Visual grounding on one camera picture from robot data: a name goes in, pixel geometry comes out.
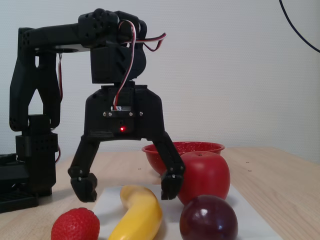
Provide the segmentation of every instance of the red bowl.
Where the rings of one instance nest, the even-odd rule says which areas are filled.
[[[182,154],[195,151],[208,151],[220,155],[221,151],[225,149],[225,146],[221,144],[203,141],[176,141],[173,144],[180,156]],[[144,146],[142,151],[145,152],[146,158],[148,159],[151,167],[158,174],[164,174],[167,168],[157,152],[156,146],[153,144]]]

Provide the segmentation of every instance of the banana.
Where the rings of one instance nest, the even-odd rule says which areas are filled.
[[[143,186],[126,185],[120,192],[126,214],[112,231],[108,240],[152,240],[163,218],[154,193]]]

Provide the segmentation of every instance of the white wall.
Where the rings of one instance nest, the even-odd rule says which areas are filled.
[[[283,0],[292,22],[320,48],[317,0]],[[1,0],[0,153],[15,151],[9,128],[9,87],[18,27],[75,23],[96,8],[146,21],[148,37],[166,32],[136,81],[163,101],[174,141],[274,146],[320,163],[320,54],[290,28],[278,0]],[[72,155],[84,128],[91,83],[88,52],[64,54],[64,99],[56,129],[63,157]],[[41,113],[36,95],[31,113]],[[102,143],[100,151],[139,150],[145,141]]]

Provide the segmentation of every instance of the white wire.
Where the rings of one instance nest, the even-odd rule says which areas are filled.
[[[62,72],[61,72],[61,63],[62,63],[62,53],[59,53],[59,63],[58,63],[58,87],[59,87],[59,93],[60,93],[60,100],[62,101],[63,97],[63,90],[62,90]],[[57,164],[61,158],[61,148],[58,144],[58,157],[55,160],[55,164]]]
[[[132,52],[131,52],[130,65],[129,65],[128,69],[126,70],[126,73],[125,73],[124,78],[123,78],[123,80],[122,80],[121,86],[119,87],[119,89],[118,89],[118,91],[117,91],[117,93],[116,93],[116,95],[115,95],[115,97],[114,97],[114,99],[113,99],[113,106],[114,106],[114,110],[115,110],[115,111],[117,110],[117,106],[116,106],[116,105],[117,105],[117,102],[116,102],[116,99],[117,99],[117,101],[118,101],[119,93],[120,93],[121,89],[124,87],[124,85],[125,85],[125,83],[126,83],[126,81],[127,81],[127,78],[128,78],[128,76],[129,76],[129,73],[130,73],[130,71],[131,71],[131,68],[132,68],[132,66],[133,66],[133,63],[134,63],[134,58],[135,58],[135,45],[136,45],[136,37],[137,37],[136,27],[135,27],[135,25],[134,25],[131,21],[129,21],[129,20],[123,20],[122,22],[120,22],[119,28],[120,28],[120,26],[121,26],[121,24],[122,24],[123,22],[128,22],[128,23],[131,25],[131,31],[132,31],[131,48],[132,48]]]
[[[167,34],[164,32],[162,35],[153,38],[146,38],[146,39],[136,39],[137,43],[150,43],[150,42],[159,42],[164,40],[167,37]]]

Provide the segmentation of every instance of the red wire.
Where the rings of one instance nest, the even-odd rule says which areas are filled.
[[[59,92],[60,92],[60,101],[62,102],[62,99],[64,97],[64,91],[62,88],[62,70],[61,70],[61,61],[62,61],[62,54],[59,53],[59,63],[58,63],[58,86],[59,86]],[[61,149],[60,146],[58,145],[58,151],[59,151],[59,155],[55,160],[55,163],[57,164],[57,162],[59,162],[60,158],[61,158]]]
[[[157,37],[151,37],[151,38],[146,38],[146,39],[137,39],[137,43],[147,43],[147,42],[157,42],[165,39],[167,37],[167,34],[164,32],[160,36]]]
[[[135,44],[136,44],[136,37],[137,37],[137,33],[136,33],[136,28],[135,28],[135,25],[129,21],[129,20],[124,20],[122,22],[120,22],[119,24],[119,28],[120,26],[123,24],[123,22],[128,22],[130,25],[131,25],[131,31],[132,31],[132,41],[131,41],[131,48],[132,48],[132,52],[131,52],[131,60],[130,60],[130,65],[128,67],[128,69],[126,70],[125,72],[125,75],[124,75],[124,78],[122,80],[122,83],[118,89],[118,91],[116,92],[116,95],[114,97],[114,100],[113,100],[113,109],[115,111],[117,111],[117,103],[118,103],[118,97],[119,97],[119,93],[121,91],[121,89],[124,87],[126,81],[127,81],[127,78],[129,76],[129,73],[131,71],[131,68],[132,68],[132,65],[134,64],[134,58],[135,58]]]
[[[59,53],[59,64],[58,64],[58,78],[59,78],[59,91],[60,91],[60,100],[64,97],[64,91],[62,88],[62,70],[61,70],[61,61],[62,61],[62,54]]]
[[[145,44],[145,43],[143,43],[143,45],[145,45],[145,47],[146,47],[147,49],[149,49],[151,52],[155,52],[155,51],[157,51],[157,50],[160,48],[162,42],[163,42],[163,40],[158,41],[158,44],[157,44],[157,46],[155,47],[155,49],[152,49],[151,47],[149,47],[149,46],[148,46],[147,44]]]

